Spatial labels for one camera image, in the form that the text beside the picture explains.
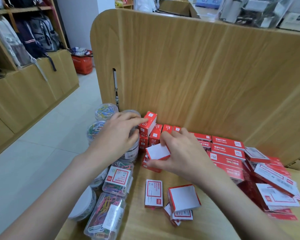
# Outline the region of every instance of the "hand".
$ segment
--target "hand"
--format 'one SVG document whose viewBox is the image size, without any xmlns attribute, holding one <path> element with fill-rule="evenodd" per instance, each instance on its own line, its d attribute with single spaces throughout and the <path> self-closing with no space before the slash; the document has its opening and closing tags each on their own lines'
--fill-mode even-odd
<svg viewBox="0 0 300 240">
<path fill-rule="evenodd" d="M 223 170 L 214 165 L 200 142 L 186 128 L 182 128 L 180 133 L 172 131 L 171 135 L 163 132 L 160 143 L 167 145 L 170 158 L 166 161 L 149 160 L 147 166 L 175 173 L 196 185 L 208 183 L 211 178 L 230 180 Z"/>
<path fill-rule="evenodd" d="M 146 121 L 148 119 L 140 118 L 135 113 L 115 113 L 104 124 L 85 152 L 89 158 L 93 159 L 92 166 L 99 166 L 102 163 L 107 167 L 119 159 L 139 138 L 138 129 L 129 137 L 130 130 Z"/>
</svg>

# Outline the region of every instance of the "tiled floor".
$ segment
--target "tiled floor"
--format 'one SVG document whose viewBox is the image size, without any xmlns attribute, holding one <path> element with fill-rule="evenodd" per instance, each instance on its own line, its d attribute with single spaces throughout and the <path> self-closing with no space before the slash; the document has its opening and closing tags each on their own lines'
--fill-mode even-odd
<svg viewBox="0 0 300 240">
<path fill-rule="evenodd" d="M 96 71 L 0 154 L 0 233 L 88 148 L 86 130 L 101 104 Z"/>
</svg>

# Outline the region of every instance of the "left hand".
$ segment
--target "left hand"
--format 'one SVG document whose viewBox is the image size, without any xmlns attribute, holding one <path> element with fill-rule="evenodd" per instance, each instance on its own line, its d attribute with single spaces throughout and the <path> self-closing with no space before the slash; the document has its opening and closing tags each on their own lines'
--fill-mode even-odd
<svg viewBox="0 0 300 240">
<path fill-rule="evenodd" d="M 107 167 L 127 152 L 139 138 L 136 129 L 129 137 L 130 130 L 148 121 L 135 113 L 115 113 L 92 141 L 85 154 L 93 158 L 92 167 Z"/>
</svg>

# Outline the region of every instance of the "red basket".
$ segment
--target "red basket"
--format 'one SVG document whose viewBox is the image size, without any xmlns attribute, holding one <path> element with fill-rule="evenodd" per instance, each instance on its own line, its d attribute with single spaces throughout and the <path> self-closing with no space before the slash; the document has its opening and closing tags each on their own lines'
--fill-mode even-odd
<svg viewBox="0 0 300 240">
<path fill-rule="evenodd" d="M 84 56 L 73 56 L 71 55 L 75 71 L 79 74 L 87 75 L 93 70 L 92 57 Z"/>
</svg>

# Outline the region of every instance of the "white wall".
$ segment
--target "white wall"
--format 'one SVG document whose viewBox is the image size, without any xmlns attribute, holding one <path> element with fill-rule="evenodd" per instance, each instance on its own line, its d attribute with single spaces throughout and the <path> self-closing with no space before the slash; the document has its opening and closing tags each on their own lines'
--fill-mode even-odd
<svg viewBox="0 0 300 240">
<path fill-rule="evenodd" d="M 71 48 L 91 50 L 92 23 L 99 13 L 115 8 L 115 0 L 57 0 L 57 2 Z"/>
</svg>

